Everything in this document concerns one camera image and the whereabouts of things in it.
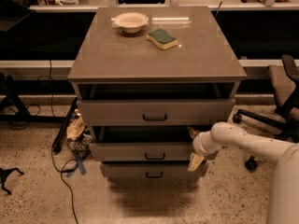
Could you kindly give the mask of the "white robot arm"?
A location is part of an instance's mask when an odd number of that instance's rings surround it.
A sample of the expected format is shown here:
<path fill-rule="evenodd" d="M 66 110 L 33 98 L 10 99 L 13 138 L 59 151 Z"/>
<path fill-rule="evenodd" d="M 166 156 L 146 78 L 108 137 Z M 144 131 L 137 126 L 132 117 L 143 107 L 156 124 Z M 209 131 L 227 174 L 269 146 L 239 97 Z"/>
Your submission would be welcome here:
<path fill-rule="evenodd" d="M 207 132 L 188 128 L 193 152 L 189 172 L 223 147 L 237 147 L 275 166 L 266 224 L 299 224 L 299 144 L 249 134 L 227 122 Z"/>

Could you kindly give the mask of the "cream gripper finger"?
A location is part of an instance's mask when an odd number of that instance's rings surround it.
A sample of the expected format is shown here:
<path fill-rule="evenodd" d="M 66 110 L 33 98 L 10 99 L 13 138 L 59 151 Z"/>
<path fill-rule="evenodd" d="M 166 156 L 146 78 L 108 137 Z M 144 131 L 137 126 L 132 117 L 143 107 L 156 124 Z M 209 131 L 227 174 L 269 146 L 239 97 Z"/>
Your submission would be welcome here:
<path fill-rule="evenodd" d="M 200 133 L 197 129 L 190 126 L 188 126 L 187 129 L 191 139 L 194 139 Z"/>
<path fill-rule="evenodd" d="M 192 153 L 190 156 L 190 162 L 187 170 L 189 172 L 194 172 L 201 165 L 201 163 L 205 160 L 205 157 L 200 154 Z"/>

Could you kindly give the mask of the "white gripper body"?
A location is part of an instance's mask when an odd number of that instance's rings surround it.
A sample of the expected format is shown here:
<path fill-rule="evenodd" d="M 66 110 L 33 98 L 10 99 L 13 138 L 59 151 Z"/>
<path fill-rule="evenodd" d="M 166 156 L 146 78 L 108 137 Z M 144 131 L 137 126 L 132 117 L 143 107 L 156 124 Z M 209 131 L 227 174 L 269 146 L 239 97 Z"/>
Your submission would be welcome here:
<path fill-rule="evenodd" d="M 208 156 L 222 149 L 222 146 L 212 139 L 211 132 L 197 134 L 192 140 L 192 146 L 197 154 L 203 156 Z"/>

